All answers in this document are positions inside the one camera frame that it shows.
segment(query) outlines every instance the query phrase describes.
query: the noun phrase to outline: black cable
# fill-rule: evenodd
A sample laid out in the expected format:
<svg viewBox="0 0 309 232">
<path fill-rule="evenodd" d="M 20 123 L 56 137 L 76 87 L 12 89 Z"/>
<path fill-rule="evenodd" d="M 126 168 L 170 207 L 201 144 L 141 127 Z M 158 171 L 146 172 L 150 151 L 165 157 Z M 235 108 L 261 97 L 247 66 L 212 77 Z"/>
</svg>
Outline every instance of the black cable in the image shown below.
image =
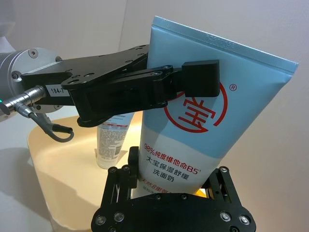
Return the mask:
<svg viewBox="0 0 309 232">
<path fill-rule="evenodd" d="M 39 127 L 41 127 L 41 129 L 49 136 L 51 137 L 53 140 L 60 142 L 60 143 L 66 143 L 68 141 L 70 141 L 73 137 L 74 137 L 74 132 L 73 130 L 65 130 L 65 133 L 69 133 L 69 137 L 68 138 L 59 138 L 58 136 L 56 136 L 53 131 L 52 131 L 52 127 L 54 124 L 48 124 L 47 121 L 43 121 L 40 120 L 34 113 L 30 113 L 29 114 L 29 118 L 31 118 L 36 124 L 39 125 Z"/>
</svg>

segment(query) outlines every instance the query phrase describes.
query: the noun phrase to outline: white wall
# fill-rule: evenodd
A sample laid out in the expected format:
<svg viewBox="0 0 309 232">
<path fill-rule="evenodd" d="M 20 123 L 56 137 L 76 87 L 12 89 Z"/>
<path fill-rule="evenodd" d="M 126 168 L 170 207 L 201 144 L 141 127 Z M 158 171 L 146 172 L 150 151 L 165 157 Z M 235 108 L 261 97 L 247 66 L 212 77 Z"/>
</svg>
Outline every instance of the white wall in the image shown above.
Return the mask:
<svg viewBox="0 0 309 232">
<path fill-rule="evenodd" d="M 16 50 L 44 47 L 62 58 L 118 51 L 126 0 L 13 0 L 13 6 L 16 24 L 8 41 Z M 72 115 L 74 107 L 63 107 L 50 117 Z M 52 231 L 28 161 L 27 135 L 34 126 L 19 115 L 0 123 L 1 232 Z"/>
<path fill-rule="evenodd" d="M 298 61 L 223 165 L 259 232 L 308 231 L 309 1 L 128 0 L 120 49 L 149 43 L 155 15 Z"/>
</svg>

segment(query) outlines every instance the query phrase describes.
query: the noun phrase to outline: chinese character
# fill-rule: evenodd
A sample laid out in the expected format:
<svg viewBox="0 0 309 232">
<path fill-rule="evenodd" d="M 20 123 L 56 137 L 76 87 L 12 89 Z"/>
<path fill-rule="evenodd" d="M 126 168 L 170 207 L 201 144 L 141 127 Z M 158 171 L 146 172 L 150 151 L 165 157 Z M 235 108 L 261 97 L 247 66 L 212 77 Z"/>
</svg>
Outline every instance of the chinese character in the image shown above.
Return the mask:
<svg viewBox="0 0 309 232">
<path fill-rule="evenodd" d="M 166 175 L 165 173 L 161 172 L 160 177 L 162 177 L 162 178 L 166 179 L 166 177 L 167 177 L 167 176 L 168 176 L 168 175 Z"/>
<path fill-rule="evenodd" d="M 159 176 L 159 175 L 160 175 L 160 171 L 157 170 L 157 169 L 154 169 L 154 174 L 156 174 L 157 176 Z"/>
<path fill-rule="evenodd" d="M 147 160 L 146 161 L 149 161 L 151 163 L 153 159 L 150 157 L 150 156 L 147 156 Z"/>
<path fill-rule="evenodd" d="M 163 169 L 163 170 L 166 170 L 166 164 L 161 163 L 160 168 Z"/>
<path fill-rule="evenodd" d="M 174 181 L 174 177 L 171 176 L 171 175 L 169 175 L 169 176 L 168 176 L 168 180 L 171 181 L 171 182 L 173 182 L 173 181 Z"/>
<path fill-rule="evenodd" d="M 178 171 L 178 170 L 175 170 L 175 171 L 174 171 L 174 175 L 176 175 L 176 176 L 179 176 L 181 173 L 182 173 L 182 172 L 180 172 L 180 171 Z"/>
<path fill-rule="evenodd" d="M 160 162 L 158 162 L 158 161 L 156 161 L 156 160 L 154 159 L 153 165 L 156 166 L 156 167 L 159 167 L 159 164 L 160 164 Z"/>
<path fill-rule="evenodd" d="M 185 163 L 181 163 L 180 167 L 183 168 L 183 169 L 186 169 L 188 166 Z"/>
<path fill-rule="evenodd" d="M 155 190 L 157 190 L 157 191 L 161 192 L 161 191 L 162 191 L 162 188 L 160 188 L 160 187 L 156 187 L 156 188 L 155 188 Z"/>
<path fill-rule="evenodd" d="M 160 158 L 163 159 L 163 160 L 165 160 L 166 155 L 162 153 Z"/>
<path fill-rule="evenodd" d="M 174 172 L 174 168 L 168 167 L 168 169 L 166 171 L 169 172 L 169 173 L 173 173 Z"/>
<path fill-rule="evenodd" d="M 175 164 L 176 166 L 179 166 L 179 164 L 180 164 L 180 161 L 179 161 L 178 159 L 174 159 L 174 162 L 173 162 L 173 164 Z"/>
<path fill-rule="evenodd" d="M 172 156 L 167 156 L 165 160 L 169 163 L 172 163 L 174 158 Z"/>
<path fill-rule="evenodd" d="M 183 178 L 183 179 L 187 180 L 188 177 L 189 177 L 189 175 L 187 175 L 187 174 L 185 174 L 185 173 L 182 174 L 182 178 Z"/>
<path fill-rule="evenodd" d="M 158 156 L 158 158 L 160 158 L 160 157 L 161 157 L 161 152 L 156 151 L 156 152 L 155 152 L 155 156 Z"/>
<path fill-rule="evenodd" d="M 202 119 L 199 117 L 199 115 L 202 115 L 204 117 L 208 117 L 208 115 L 210 114 L 211 115 L 211 118 L 214 118 L 216 112 L 206 108 L 205 106 L 203 106 L 203 103 L 204 103 L 204 100 L 201 100 L 200 103 L 197 103 L 196 99 L 195 98 L 192 98 L 192 101 L 188 100 L 188 99 L 185 99 L 184 102 L 183 102 L 183 105 L 186 106 L 187 104 L 189 105 L 192 105 L 192 106 L 195 106 L 197 107 L 198 109 L 201 109 L 203 110 L 204 112 L 198 110 L 198 109 L 195 109 L 191 106 L 188 106 L 187 109 L 188 110 L 191 110 L 193 111 L 195 114 L 192 114 L 190 112 L 185 112 L 186 115 L 190 116 L 192 119 L 191 121 L 189 119 L 186 119 L 184 117 L 178 117 L 180 120 L 184 121 L 184 122 L 187 122 L 197 128 L 199 128 L 201 130 L 201 132 L 207 132 L 208 130 L 206 128 L 204 128 L 201 124 L 202 123 L 205 123 L 206 120 L 205 119 Z"/>
</svg>

